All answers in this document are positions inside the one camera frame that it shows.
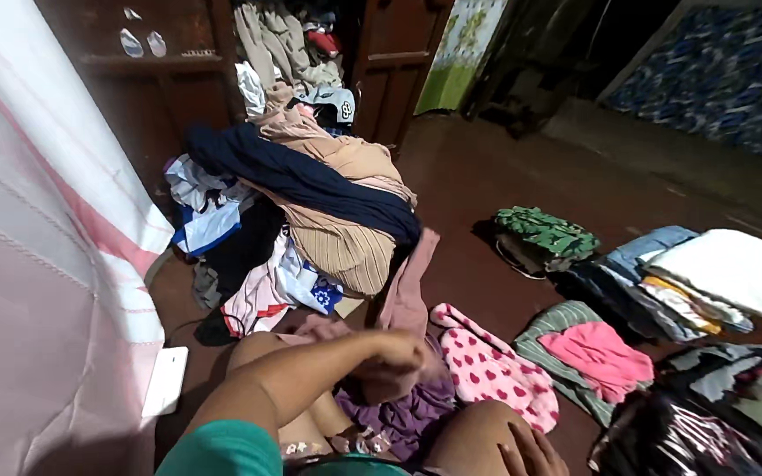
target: white bedsheet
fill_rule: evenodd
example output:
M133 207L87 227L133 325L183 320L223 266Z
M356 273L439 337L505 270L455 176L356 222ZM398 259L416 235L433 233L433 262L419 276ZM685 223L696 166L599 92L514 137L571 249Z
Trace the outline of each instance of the white bedsheet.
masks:
M762 240L751 234L711 230L652 258L646 268L762 316Z

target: leg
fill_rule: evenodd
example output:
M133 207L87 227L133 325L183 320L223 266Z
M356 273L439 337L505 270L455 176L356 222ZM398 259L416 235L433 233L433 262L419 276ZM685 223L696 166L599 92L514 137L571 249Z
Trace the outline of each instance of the leg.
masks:
M231 354L228 372L284 347L287 344L270 332L256 332L244 337ZM323 446L325 453L330 453L332 449L325 438L337 435L350 426L351 420L340 410L333 396L324 393L310 408L279 429L279 440L285 443L317 443Z
M425 460L425 466L439 468L450 476L508 476L499 444L516 447L508 423L530 431L521 416L502 402L472 404L443 429Z

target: wooden cabinet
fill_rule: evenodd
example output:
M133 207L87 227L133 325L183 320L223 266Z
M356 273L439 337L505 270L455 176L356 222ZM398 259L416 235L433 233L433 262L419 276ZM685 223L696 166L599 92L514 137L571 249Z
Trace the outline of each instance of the wooden cabinet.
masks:
M154 202L173 201L164 164L195 123L224 128L245 119L236 84L230 0L36 0ZM398 152L453 0L344 0L336 31L351 44L345 80L355 93L354 133ZM129 19L130 8L142 19ZM120 46L128 29L143 58ZM158 32L167 54L146 38Z
M355 134L398 152L453 3L367 0L351 77Z

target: green camouflage clothing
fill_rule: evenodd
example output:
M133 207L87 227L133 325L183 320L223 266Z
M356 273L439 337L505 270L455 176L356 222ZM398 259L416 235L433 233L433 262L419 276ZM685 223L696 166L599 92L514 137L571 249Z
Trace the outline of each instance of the green camouflage clothing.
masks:
M548 250L557 261L584 259L601 244L595 235L584 228L544 213L539 208L503 208L496 212L495 222L524 242Z

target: pink fleece with hearts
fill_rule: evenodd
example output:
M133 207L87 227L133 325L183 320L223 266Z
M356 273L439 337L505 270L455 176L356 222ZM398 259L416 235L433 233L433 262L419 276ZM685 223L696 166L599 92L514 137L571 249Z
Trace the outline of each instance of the pink fleece with hearts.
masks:
M551 377L540 366L519 357L450 304L432 309L431 322L447 329L439 344L463 402L498 400L519 413L531 428L547 433L555 427L557 395Z

